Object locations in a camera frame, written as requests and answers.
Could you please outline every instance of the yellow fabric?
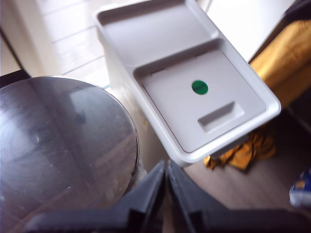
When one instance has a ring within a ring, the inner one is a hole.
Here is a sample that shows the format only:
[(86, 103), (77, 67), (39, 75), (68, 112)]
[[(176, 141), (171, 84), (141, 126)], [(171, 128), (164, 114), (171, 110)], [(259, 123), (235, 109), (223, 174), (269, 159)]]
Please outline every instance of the yellow fabric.
[[(278, 97), (284, 109), (311, 86), (311, 20), (287, 26), (251, 63), (252, 68)], [(276, 152), (273, 131), (267, 125), (249, 134), (249, 140), (214, 160), (204, 159), (207, 167), (229, 163), (245, 170), (255, 159), (266, 159)]]

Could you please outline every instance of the blue object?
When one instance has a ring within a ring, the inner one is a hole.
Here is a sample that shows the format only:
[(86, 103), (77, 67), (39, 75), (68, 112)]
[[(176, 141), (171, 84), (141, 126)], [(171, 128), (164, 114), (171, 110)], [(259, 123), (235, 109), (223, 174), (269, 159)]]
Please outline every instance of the blue object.
[(311, 167), (300, 175), (289, 194), (292, 206), (311, 207)]

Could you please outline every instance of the white plastic bin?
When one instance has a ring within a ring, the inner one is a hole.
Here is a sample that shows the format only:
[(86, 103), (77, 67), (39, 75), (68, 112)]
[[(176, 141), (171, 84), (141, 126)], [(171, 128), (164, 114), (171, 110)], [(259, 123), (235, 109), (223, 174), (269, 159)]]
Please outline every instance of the white plastic bin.
[(223, 152), (281, 110), (194, 0), (99, 11), (96, 22), (112, 88), (129, 90), (180, 166)]

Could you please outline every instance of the yellow cloth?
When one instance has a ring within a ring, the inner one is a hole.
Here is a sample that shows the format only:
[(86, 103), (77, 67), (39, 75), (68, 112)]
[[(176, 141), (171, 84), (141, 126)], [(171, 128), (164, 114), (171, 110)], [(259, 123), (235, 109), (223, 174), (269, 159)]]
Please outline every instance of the yellow cloth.
[[(311, 86), (311, 20), (287, 26), (251, 63), (252, 68), (278, 97), (284, 109)], [(204, 159), (207, 167), (229, 163), (245, 170), (255, 159), (265, 159), (276, 152), (273, 131), (267, 125), (249, 134), (249, 140), (214, 160)]]

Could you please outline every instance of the green button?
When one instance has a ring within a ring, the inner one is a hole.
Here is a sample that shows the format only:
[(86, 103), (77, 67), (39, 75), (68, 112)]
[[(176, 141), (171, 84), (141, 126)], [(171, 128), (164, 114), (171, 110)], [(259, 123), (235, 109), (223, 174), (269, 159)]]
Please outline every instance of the green button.
[(208, 92), (208, 85), (201, 80), (196, 80), (192, 83), (192, 89), (195, 93), (204, 95)]

